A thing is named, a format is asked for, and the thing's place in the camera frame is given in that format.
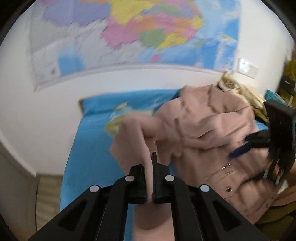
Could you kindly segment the pink beige coat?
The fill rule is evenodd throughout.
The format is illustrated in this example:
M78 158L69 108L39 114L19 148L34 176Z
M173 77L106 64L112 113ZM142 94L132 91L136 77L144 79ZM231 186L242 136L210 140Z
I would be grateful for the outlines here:
M154 115L123 117L110 148L124 172L145 168L147 204L133 211L133 240L173 240L169 204L152 202L152 158L175 166L193 187L206 184L271 239L295 220L295 129L285 106L266 102L270 128L259 131L253 108L213 85L184 87Z

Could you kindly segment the cream yellow garment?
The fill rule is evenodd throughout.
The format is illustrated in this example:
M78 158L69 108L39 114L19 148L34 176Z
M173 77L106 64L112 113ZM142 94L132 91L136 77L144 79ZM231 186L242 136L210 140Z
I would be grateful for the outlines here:
M269 123L264 106L265 99L257 88L239 83L229 72L223 73L221 80L218 82L218 86L222 91L229 92L239 97L247 104L250 104L255 116L263 123Z

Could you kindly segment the blue bed sheet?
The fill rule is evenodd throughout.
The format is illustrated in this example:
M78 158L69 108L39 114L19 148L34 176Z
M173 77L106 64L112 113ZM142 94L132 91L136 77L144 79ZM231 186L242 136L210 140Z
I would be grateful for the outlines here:
M198 141L189 147L156 139L161 163L189 185L208 184L251 222L259 219L253 208L263 204L267 188L250 177L264 169L266 150L227 158L246 135L257 131L251 106L238 97L208 85L100 95L85 99L83 107L63 175L61 209L89 186L109 186L137 164L134 120L124 124L119 139L115 136L124 116L141 113Z

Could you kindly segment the olive mustard garment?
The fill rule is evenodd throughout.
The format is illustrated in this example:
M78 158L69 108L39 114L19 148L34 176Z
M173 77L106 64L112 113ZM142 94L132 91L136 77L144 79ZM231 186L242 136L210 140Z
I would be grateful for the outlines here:
M293 105L295 99L295 59L289 61L285 66L278 93L288 106Z

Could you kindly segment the white wall switch plate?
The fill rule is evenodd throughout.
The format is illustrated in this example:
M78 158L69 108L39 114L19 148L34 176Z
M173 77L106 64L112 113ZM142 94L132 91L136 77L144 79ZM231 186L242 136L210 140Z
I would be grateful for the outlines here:
M252 64L250 61L244 58L239 58L237 72L252 79L256 79L257 74L259 72L259 68Z

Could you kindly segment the wooden bed frame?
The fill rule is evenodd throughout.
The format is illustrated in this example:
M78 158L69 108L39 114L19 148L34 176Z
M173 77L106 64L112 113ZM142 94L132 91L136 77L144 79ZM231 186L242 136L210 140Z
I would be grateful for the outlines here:
M80 108L80 110L81 110L82 115L84 114L84 107L83 107L83 102L84 102L84 101L85 101L85 98L81 98L81 99L79 99L79 101L78 101L79 108Z

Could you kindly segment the colourful wall map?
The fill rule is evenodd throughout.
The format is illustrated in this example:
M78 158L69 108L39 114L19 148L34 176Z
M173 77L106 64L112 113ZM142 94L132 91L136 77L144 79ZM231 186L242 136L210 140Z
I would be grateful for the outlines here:
M232 70L240 7L240 1L36 1L34 85L125 65Z

